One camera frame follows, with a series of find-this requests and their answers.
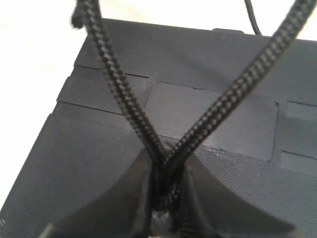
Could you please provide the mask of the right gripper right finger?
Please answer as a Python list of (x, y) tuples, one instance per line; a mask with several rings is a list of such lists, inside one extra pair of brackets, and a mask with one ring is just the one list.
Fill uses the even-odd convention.
[(180, 189), (182, 238), (294, 238), (296, 227), (246, 202), (196, 156), (184, 165)]

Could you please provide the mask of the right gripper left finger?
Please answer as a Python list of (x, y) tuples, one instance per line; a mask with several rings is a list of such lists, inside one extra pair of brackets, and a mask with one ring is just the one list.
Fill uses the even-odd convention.
[(147, 238), (153, 196), (153, 164), (141, 150), (124, 175), (99, 198), (50, 223), (43, 238)]

